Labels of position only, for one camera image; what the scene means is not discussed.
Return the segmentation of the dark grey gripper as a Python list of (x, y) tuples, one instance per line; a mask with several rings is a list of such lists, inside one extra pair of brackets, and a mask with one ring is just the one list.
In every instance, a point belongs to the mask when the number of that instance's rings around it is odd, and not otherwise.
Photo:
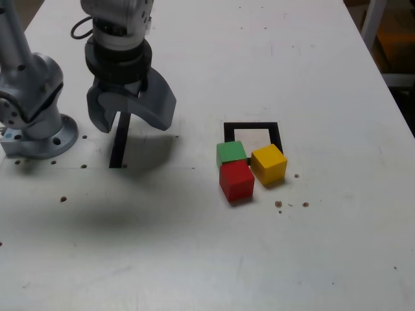
[(101, 132), (110, 132), (118, 112), (129, 113), (143, 119), (148, 125), (165, 131), (170, 128), (176, 107), (167, 81), (155, 69), (150, 68), (145, 82), (126, 84), (125, 89), (105, 91), (100, 80), (94, 78), (87, 93), (88, 113), (91, 122)]

